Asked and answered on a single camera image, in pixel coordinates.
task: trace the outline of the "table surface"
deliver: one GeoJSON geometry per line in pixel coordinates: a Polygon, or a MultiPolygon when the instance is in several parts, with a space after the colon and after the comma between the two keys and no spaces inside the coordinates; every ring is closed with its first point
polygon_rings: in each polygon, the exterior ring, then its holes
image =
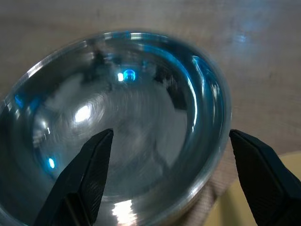
{"type": "MultiPolygon", "coordinates": [[[[52,51],[93,33],[143,29],[204,49],[232,95],[232,128],[301,150],[300,0],[0,0],[0,97],[52,51]]],[[[199,226],[237,177],[230,144],[177,225],[199,226]]]]}

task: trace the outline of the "stainless steel bowl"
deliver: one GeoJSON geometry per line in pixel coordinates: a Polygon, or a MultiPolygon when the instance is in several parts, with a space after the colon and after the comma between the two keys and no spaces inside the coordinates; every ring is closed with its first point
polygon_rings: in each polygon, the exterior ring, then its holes
{"type": "Polygon", "coordinates": [[[31,68],[0,105],[0,222],[31,225],[60,172],[113,128],[96,226],[157,225],[182,211],[220,159],[230,95],[200,51],[109,32],[31,68]]]}

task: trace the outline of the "bowl rim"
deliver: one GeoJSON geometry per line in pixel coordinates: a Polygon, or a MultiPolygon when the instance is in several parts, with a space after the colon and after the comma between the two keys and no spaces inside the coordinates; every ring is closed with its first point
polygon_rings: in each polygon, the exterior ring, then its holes
{"type": "MultiPolygon", "coordinates": [[[[223,108],[223,122],[222,122],[222,130],[221,130],[221,138],[216,145],[216,149],[212,150],[210,156],[206,160],[202,170],[195,177],[192,185],[187,189],[187,191],[181,195],[177,200],[174,201],[172,205],[170,205],[167,209],[156,215],[150,222],[145,222],[146,225],[158,225],[158,224],[169,224],[178,219],[183,213],[185,213],[191,204],[196,200],[197,195],[206,184],[213,171],[215,170],[218,162],[222,158],[223,152],[225,150],[229,131],[231,127],[231,97],[230,97],[230,89],[228,83],[225,79],[224,74],[221,72],[220,68],[217,66],[216,62],[212,60],[210,55],[204,51],[203,49],[193,45],[191,43],[184,42],[179,38],[173,37],[171,35],[165,35],[160,32],[150,32],[143,30],[118,30],[118,31],[110,31],[110,32],[98,32],[92,35],[89,35],[83,39],[79,39],[71,42],[71,44],[62,46],[58,50],[55,50],[51,54],[47,55],[45,58],[37,62],[34,66],[32,66],[10,89],[9,93],[4,97],[4,99],[0,103],[0,114],[7,106],[8,101],[11,100],[12,95],[38,70],[40,70],[45,65],[49,64],[51,61],[57,59],[58,57],[70,52],[74,51],[77,48],[84,48],[88,46],[88,41],[91,40],[108,40],[111,39],[113,35],[117,35],[118,37],[114,37],[114,39],[120,38],[121,35],[129,35],[135,34],[140,39],[145,39],[146,37],[150,39],[157,38],[158,41],[163,40],[172,40],[176,43],[197,52],[202,58],[206,61],[209,67],[213,70],[214,75],[218,81],[219,86],[221,87],[220,91],[222,92],[222,99],[224,103],[223,108]]],[[[5,223],[8,225],[14,226],[25,226],[25,223],[21,223],[19,220],[12,217],[9,213],[2,208],[0,204],[0,223],[1,219],[5,220],[5,223]]]]}

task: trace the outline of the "yellow surface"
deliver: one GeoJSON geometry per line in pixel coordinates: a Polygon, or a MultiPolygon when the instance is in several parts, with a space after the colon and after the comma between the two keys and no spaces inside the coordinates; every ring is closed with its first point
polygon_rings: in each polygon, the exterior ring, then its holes
{"type": "MultiPolygon", "coordinates": [[[[287,154],[281,157],[283,164],[301,179],[301,153],[287,154]]],[[[231,187],[217,199],[205,226],[256,226],[246,197],[237,179],[231,187]]]]}

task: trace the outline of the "wooden table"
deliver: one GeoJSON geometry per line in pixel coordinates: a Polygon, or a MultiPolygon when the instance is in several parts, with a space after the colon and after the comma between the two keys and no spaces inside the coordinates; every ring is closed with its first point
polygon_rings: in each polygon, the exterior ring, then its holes
{"type": "MultiPolygon", "coordinates": [[[[87,35],[167,33],[206,50],[232,94],[232,127],[277,153],[301,150],[300,0],[0,0],[0,97],[32,65],[87,35]]],[[[237,177],[231,146],[177,224],[199,226],[237,177]]]]}

